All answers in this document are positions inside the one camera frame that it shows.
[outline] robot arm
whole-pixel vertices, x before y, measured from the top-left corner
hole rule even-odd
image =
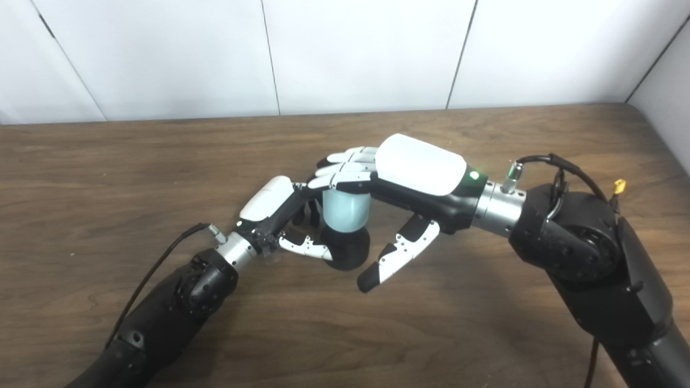
[[[690,387],[690,349],[673,323],[668,288],[630,224],[616,217],[577,166],[556,155],[528,157],[498,184],[459,155],[403,135],[363,149],[376,150],[365,171],[359,161],[336,154],[320,163],[308,184],[371,193],[414,212],[395,243],[359,276],[361,291],[389,279],[438,233],[475,226],[507,238],[523,261],[546,271],[575,321],[603,345],[628,386]],[[563,170],[582,177],[595,195],[568,192],[563,179],[517,190],[524,163],[536,161],[557,166],[561,178]]]
[[[309,200],[303,188],[275,177],[241,210],[230,235],[209,225],[219,245],[197,253],[156,285],[116,326],[98,359],[66,388],[143,387],[175,361],[235,290],[242,268],[260,253],[293,245],[282,230]],[[326,246],[306,244],[300,253],[330,258]]]

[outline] metal connector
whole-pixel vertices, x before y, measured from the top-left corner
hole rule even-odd
[[[228,238],[214,224],[208,225],[207,229],[219,244],[225,244],[228,241]]]
[[[508,170],[508,175],[506,175],[506,180],[503,181],[503,186],[501,186],[501,191],[504,194],[513,194],[515,188],[518,186],[518,180],[522,175],[522,163],[513,162],[511,169]]]

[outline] light blue cup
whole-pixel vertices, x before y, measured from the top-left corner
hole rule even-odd
[[[370,194],[324,191],[324,220],[333,230],[351,233],[362,228],[369,219]]]

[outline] panel seam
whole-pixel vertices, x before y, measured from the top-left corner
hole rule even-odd
[[[270,60],[270,73],[273,76],[273,90],[275,91],[275,103],[278,106],[278,115],[280,116],[280,99],[278,98],[278,84],[275,81],[275,69],[273,68],[273,53],[270,50],[270,39],[268,38],[268,23],[266,23],[266,9],[264,8],[264,0],[261,0],[261,12],[264,16],[264,30],[266,31],[266,44],[268,45],[268,59]]]
[[[457,81],[457,74],[460,71],[460,63],[462,62],[462,56],[465,53],[465,47],[467,47],[467,39],[470,36],[470,29],[472,28],[472,22],[474,21],[475,12],[477,12],[477,4],[479,0],[475,0],[474,7],[472,8],[472,14],[470,15],[470,21],[467,23],[467,31],[465,32],[465,39],[462,42],[462,49],[460,50],[460,57],[457,58],[457,67],[455,68],[455,74],[453,75],[453,82],[451,83],[451,91],[448,93],[448,100],[446,101],[446,109],[451,105],[451,97],[453,96],[453,90],[455,89],[455,82]]]
[[[93,97],[93,93],[91,93],[91,90],[89,90],[88,86],[86,85],[86,82],[84,82],[83,78],[81,78],[81,75],[80,75],[79,72],[77,71],[77,68],[75,68],[75,65],[72,63],[72,60],[70,59],[70,57],[69,57],[69,56],[67,55],[67,53],[65,52],[65,49],[64,49],[64,48],[62,47],[62,45],[60,44],[60,41],[57,40],[57,37],[56,37],[55,34],[53,33],[52,29],[50,29],[50,26],[48,25],[48,22],[46,21],[46,19],[45,19],[45,18],[43,17],[43,15],[41,14],[41,11],[38,9],[38,7],[36,7],[36,3],[34,3],[34,0],[29,0],[29,2],[30,2],[31,5],[34,7],[34,9],[36,10],[36,13],[39,15],[39,18],[40,18],[41,22],[43,23],[43,25],[46,27],[46,30],[48,30],[48,32],[50,33],[50,36],[55,40],[55,44],[57,44],[57,47],[59,47],[59,48],[60,48],[60,51],[62,51],[62,55],[64,55],[64,56],[65,56],[65,59],[67,59],[67,63],[70,64],[70,67],[72,68],[72,71],[75,72],[75,74],[76,74],[76,76],[77,76],[77,79],[79,79],[79,82],[81,82],[81,85],[84,87],[84,90],[86,90],[86,92],[88,93],[89,97],[91,97],[91,101],[93,101],[93,104],[96,106],[96,108],[98,109],[99,113],[101,113],[101,116],[103,116],[103,119],[104,119],[105,121],[109,121],[108,118],[106,117],[106,114],[103,113],[103,109],[101,109],[101,106],[98,104],[98,101],[96,101],[96,99]]]
[[[661,53],[659,53],[659,55],[656,57],[656,59],[654,59],[654,62],[651,64],[651,66],[649,66],[649,69],[647,69],[647,72],[642,76],[642,78],[640,79],[638,84],[635,85],[635,88],[633,89],[633,91],[630,92],[630,95],[628,96],[628,98],[625,99],[626,104],[628,104],[630,99],[633,98],[633,95],[635,94],[635,92],[638,91],[638,89],[642,85],[642,82],[644,82],[645,79],[647,79],[647,77],[649,76],[649,73],[651,73],[651,71],[656,67],[656,64],[659,63],[659,60],[661,60],[661,57],[663,57],[664,54],[666,54],[666,51],[669,49],[669,47],[671,47],[671,44],[673,44],[673,42],[676,40],[676,38],[678,37],[680,32],[683,30],[685,25],[688,24],[688,21],[690,21],[690,14],[688,15],[688,17],[685,18],[685,21],[683,21],[682,24],[680,24],[680,27],[676,30],[676,33],[673,34],[673,37],[671,38],[671,40],[664,47],[664,50],[661,50]]]

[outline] white wall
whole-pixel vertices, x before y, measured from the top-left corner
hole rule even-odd
[[[277,114],[256,0],[34,0],[109,120]]]
[[[34,1],[57,40],[31,0],[0,1],[5,124],[618,102],[690,14],[690,0]]]
[[[630,98],[690,173],[690,27],[686,25]]]
[[[32,4],[0,1],[0,124],[103,119]]]
[[[625,101],[687,0],[479,0],[451,108]]]
[[[474,0],[264,0],[284,115],[443,109]]]

